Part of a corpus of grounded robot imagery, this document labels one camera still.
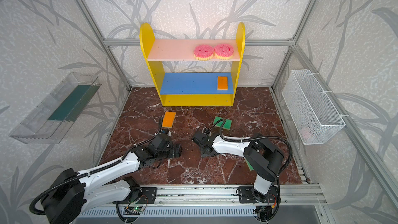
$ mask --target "marble floor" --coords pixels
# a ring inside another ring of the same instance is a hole
[[[101,163],[122,156],[133,144],[147,140],[158,129],[158,117],[165,111],[176,112],[172,140],[182,146],[179,158],[164,160],[160,167],[143,168],[127,174],[141,185],[149,184],[250,184],[256,172],[250,171],[244,158],[226,154],[200,157],[199,147],[191,141],[197,129],[211,127],[215,116],[232,119],[227,136],[263,135],[285,137],[268,87],[238,87],[232,107],[163,107],[155,88],[133,88],[112,134]],[[282,151],[287,148],[273,140]],[[281,184],[301,184],[294,161],[279,177]]]

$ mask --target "white wire basket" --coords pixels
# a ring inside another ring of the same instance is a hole
[[[324,144],[346,126],[311,71],[292,70],[282,96],[304,144]]]

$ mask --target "gray wall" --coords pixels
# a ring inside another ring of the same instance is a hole
[[[85,0],[103,36],[138,38],[149,22],[156,38],[291,38],[309,0]],[[139,46],[112,47],[133,86],[153,86]],[[240,86],[272,85],[286,47],[246,47]],[[229,72],[231,63],[164,62],[166,72]]]
[[[398,178],[397,0],[320,0],[298,41],[309,60],[392,174]],[[304,146],[281,90],[276,91],[311,182],[320,183],[340,223],[398,223],[398,213],[342,130],[322,145]]]
[[[126,87],[73,0],[0,0],[0,222],[46,223],[28,210],[64,169],[92,167],[127,97]],[[102,86],[59,144],[9,137],[70,72]]]

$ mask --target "metal frame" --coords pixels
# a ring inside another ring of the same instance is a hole
[[[297,167],[302,167],[302,170],[304,171],[304,175],[309,176],[307,174],[308,170],[307,170],[307,168],[305,166],[305,163],[303,163],[303,159],[301,157],[300,150],[298,149],[296,142],[292,139],[293,135],[292,135],[292,132],[290,131],[289,126],[287,125],[287,121],[286,121],[285,115],[283,114],[283,111],[282,111],[282,108],[281,108],[281,104],[279,103],[279,100],[276,97],[275,92],[271,88],[270,88],[270,92],[271,92],[271,96],[272,96],[272,99],[274,101],[277,113],[279,115],[279,118],[281,119],[282,127],[283,127],[283,129],[285,131],[285,134],[287,136],[287,140],[289,140],[290,144],[292,144],[293,158],[295,159],[296,166]]]
[[[124,106],[126,105],[127,100],[129,99],[131,90],[129,90],[129,89],[126,89],[126,90],[128,91],[128,93],[127,93],[126,98],[123,100],[123,104],[122,104],[123,107],[120,108],[119,113],[117,114],[116,120],[119,120],[120,115],[122,115],[123,108],[124,108]],[[112,137],[112,134],[113,134],[113,132],[114,132],[114,130],[115,130],[115,128],[116,128],[116,125],[117,125],[117,121],[114,121],[113,124],[112,124],[112,126],[111,126],[111,130],[110,130],[110,132],[108,133],[108,135],[107,135],[107,137],[106,137],[106,139],[105,139],[104,144],[108,144],[108,143],[109,143],[109,140],[111,140],[111,137]],[[102,155],[103,155],[103,153],[105,152],[106,147],[107,147],[107,146],[104,145],[104,146],[101,148],[101,150],[99,151],[99,155],[98,155],[98,157],[97,157],[95,163],[93,164],[93,166],[98,166],[98,165],[100,164]]]
[[[106,46],[140,46],[140,39],[104,39]],[[291,46],[293,39],[246,39],[245,46]]]
[[[330,87],[326,84],[324,79],[320,76],[312,62],[308,59],[304,51],[297,45],[292,47],[293,53],[297,56],[298,60],[304,66],[305,69],[315,73],[314,76],[325,91],[331,91]],[[337,97],[333,92],[329,92],[329,98],[336,107],[337,111],[342,115],[349,115]],[[391,200],[394,207],[398,210],[398,182],[391,174],[389,169],[386,167],[381,158],[377,155],[375,149],[371,147],[361,130],[358,128],[356,123],[351,117],[344,117],[346,127],[344,130],[347,136],[350,138],[354,147],[365,161],[366,165],[373,172],[376,181],[384,189],[386,195]]]
[[[330,208],[327,205],[316,205],[316,213],[318,214],[321,224],[336,224]]]
[[[301,21],[298,25],[298,28],[296,30],[295,35],[293,36],[294,38],[294,44],[297,43],[297,41],[299,40],[302,32],[304,31],[305,26],[307,25],[308,21],[311,18],[311,15],[313,14],[316,5],[318,4],[319,0],[310,0],[310,2],[308,3],[307,8],[304,11],[303,17],[301,18]]]
[[[157,187],[157,206],[264,206],[239,203],[238,187],[252,185],[141,185]],[[319,184],[282,184],[281,205],[327,205]]]
[[[318,2],[319,2],[319,0],[310,0],[309,1],[308,5],[307,5],[307,8],[305,9],[304,14],[303,14],[303,16],[301,18],[301,21],[298,24],[297,30],[296,30],[295,34],[293,35],[293,43],[292,43],[292,45],[296,44],[297,41],[299,40],[302,32],[304,31],[305,26],[307,25],[308,21],[310,20],[312,14],[313,14],[313,12],[315,10],[315,7],[318,4]],[[282,62],[281,67],[279,68],[279,71],[277,73],[275,81],[274,81],[274,83],[272,85],[273,88],[275,88],[276,84],[281,79],[281,74],[285,70],[287,64],[290,61],[290,57],[291,57],[291,54],[293,52],[291,50],[292,45],[289,45],[289,50],[286,53],[286,56],[285,56],[285,58],[284,58],[284,60]]]
[[[113,56],[112,52],[109,50],[109,48],[104,44],[103,42],[103,37],[100,31],[100,28],[97,26],[97,24],[94,21],[93,16],[88,10],[88,7],[84,0],[74,0],[75,3],[77,4],[77,7],[80,9],[82,12],[84,18],[86,19],[88,25],[91,27],[94,35],[96,36],[99,44],[101,45],[104,53],[107,55],[108,59],[110,60],[111,64],[115,68],[116,72],[119,74],[120,78],[122,79],[123,83],[126,85],[128,89],[130,89],[130,83],[128,82],[126,76],[124,75],[121,67],[119,66],[119,63]]]

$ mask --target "orange sponge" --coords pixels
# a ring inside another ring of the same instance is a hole
[[[175,112],[165,112],[163,122],[162,122],[162,127],[171,128],[173,126],[175,117],[176,117]]]
[[[228,90],[228,78],[226,76],[217,78],[217,90]]]

